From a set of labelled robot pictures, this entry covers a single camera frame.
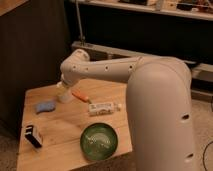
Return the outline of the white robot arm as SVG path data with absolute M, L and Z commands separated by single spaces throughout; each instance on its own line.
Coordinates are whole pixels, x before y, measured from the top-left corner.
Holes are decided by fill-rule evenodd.
M 191 113 L 191 72 L 175 57 L 92 61 L 77 49 L 60 65 L 61 84 L 91 78 L 121 82 L 137 171 L 199 171 Z

